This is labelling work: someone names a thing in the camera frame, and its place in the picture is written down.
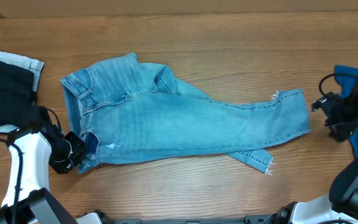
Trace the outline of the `light blue denim jeans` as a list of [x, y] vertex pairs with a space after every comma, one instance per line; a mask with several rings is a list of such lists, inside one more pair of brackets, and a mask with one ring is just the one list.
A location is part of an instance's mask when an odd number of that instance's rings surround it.
[[61, 84], [71, 130], [86, 144], [81, 173], [105, 164], [226, 154], [266, 174], [269, 147], [310, 131], [301, 90], [244, 105], [216, 101], [167, 65], [140, 62], [134, 53], [73, 72]]

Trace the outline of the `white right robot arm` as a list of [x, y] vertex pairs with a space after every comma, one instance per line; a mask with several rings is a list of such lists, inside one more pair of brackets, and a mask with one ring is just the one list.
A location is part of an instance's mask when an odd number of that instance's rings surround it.
[[358, 223], [358, 158], [337, 175], [327, 195], [293, 202], [257, 223]]

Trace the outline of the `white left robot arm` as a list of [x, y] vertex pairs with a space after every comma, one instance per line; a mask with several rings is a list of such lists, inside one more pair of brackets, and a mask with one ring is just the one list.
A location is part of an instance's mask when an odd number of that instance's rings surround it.
[[11, 172], [0, 208], [0, 224], [102, 224], [96, 212], [73, 217], [49, 192], [52, 147], [41, 132], [17, 129], [4, 143], [11, 153]]

